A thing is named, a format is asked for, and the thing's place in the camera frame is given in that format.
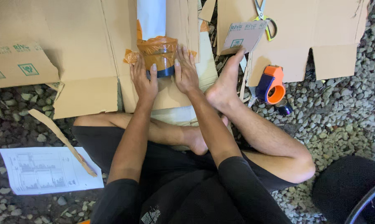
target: white paper roll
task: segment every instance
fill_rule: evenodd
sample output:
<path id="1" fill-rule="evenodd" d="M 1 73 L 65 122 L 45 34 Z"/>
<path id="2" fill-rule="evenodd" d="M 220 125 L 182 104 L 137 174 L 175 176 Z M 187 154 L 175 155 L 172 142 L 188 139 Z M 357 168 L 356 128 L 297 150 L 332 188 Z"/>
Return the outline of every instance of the white paper roll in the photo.
<path id="1" fill-rule="evenodd" d="M 138 0 L 137 10 L 143 40 L 165 36 L 166 0 Z"/>

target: packing tape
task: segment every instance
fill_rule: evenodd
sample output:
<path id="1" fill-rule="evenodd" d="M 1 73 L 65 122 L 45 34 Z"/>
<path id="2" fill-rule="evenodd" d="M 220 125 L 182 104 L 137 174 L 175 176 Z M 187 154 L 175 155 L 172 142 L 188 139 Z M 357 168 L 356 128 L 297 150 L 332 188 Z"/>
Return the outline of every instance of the packing tape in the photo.
<path id="1" fill-rule="evenodd" d="M 286 99 L 280 100 L 274 107 L 279 111 L 279 114 L 283 116 L 287 116 L 293 112 L 291 104 Z"/>

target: gravel ground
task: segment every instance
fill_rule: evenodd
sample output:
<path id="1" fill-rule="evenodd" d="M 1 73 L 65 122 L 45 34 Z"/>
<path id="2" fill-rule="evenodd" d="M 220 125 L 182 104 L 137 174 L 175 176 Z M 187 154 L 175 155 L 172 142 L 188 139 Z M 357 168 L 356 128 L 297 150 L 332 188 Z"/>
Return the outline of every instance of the gravel ground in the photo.
<path id="1" fill-rule="evenodd" d="M 370 11 L 365 35 L 357 49 L 354 76 L 316 81 L 310 52 L 305 80 L 286 84 L 286 97 L 294 106 L 293 114 L 283 117 L 261 102 L 252 107 L 306 145 L 316 163 L 316 176 L 332 161 L 346 155 L 375 160 L 375 2 Z M 211 39 L 215 32 L 212 28 Z M 217 62 L 219 71 L 224 59 L 221 56 Z M 51 130 L 27 113 L 35 108 L 51 117 L 55 95 L 46 85 L 0 89 L 0 148 L 63 146 Z M 55 123 L 72 145 L 78 146 L 70 132 L 73 121 L 73 118 L 58 119 Z M 236 141 L 244 144 L 240 133 L 233 130 Z M 294 223 L 326 222 L 310 198 L 314 179 L 272 192 Z M 16 196 L 10 190 L 0 155 L 0 223 L 77 223 L 88 218 L 101 191 Z"/>

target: leg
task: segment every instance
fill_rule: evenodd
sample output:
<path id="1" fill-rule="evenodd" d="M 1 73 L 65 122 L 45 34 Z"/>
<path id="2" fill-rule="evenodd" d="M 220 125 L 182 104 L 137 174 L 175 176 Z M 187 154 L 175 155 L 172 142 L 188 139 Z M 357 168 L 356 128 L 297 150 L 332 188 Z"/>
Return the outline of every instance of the leg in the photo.
<path id="1" fill-rule="evenodd" d="M 74 126 L 119 127 L 125 129 L 132 114 L 111 112 L 78 117 Z M 208 148 L 199 127 L 170 125 L 152 119 L 149 127 L 149 141 L 163 145 L 188 146 L 195 154 L 204 155 Z"/>
<path id="2" fill-rule="evenodd" d="M 314 163 L 304 145 L 246 107 L 236 94 L 238 66 L 244 55 L 232 56 L 217 82 L 206 91 L 210 104 L 226 115 L 259 153 L 244 151 L 255 164 L 281 179 L 300 183 L 312 177 Z"/>

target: black shorts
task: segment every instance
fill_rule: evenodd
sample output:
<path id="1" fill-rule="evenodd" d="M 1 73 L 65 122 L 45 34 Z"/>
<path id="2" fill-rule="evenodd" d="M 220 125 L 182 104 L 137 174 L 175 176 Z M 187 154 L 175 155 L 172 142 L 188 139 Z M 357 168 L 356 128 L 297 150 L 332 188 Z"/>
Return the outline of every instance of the black shorts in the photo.
<path id="1" fill-rule="evenodd" d="M 124 131 L 124 129 L 118 127 L 72 126 L 75 139 L 105 173 L 110 171 L 114 153 Z M 240 149 L 250 150 L 250 148 L 242 147 Z M 242 155 L 268 191 L 281 190 L 296 185 L 280 179 L 256 165 L 244 153 Z M 217 171 L 210 152 L 205 155 L 196 155 L 192 151 L 175 151 L 168 145 L 149 141 L 141 175 L 147 177 L 165 174 L 178 175 L 179 173 L 192 172 L 198 169 Z"/>

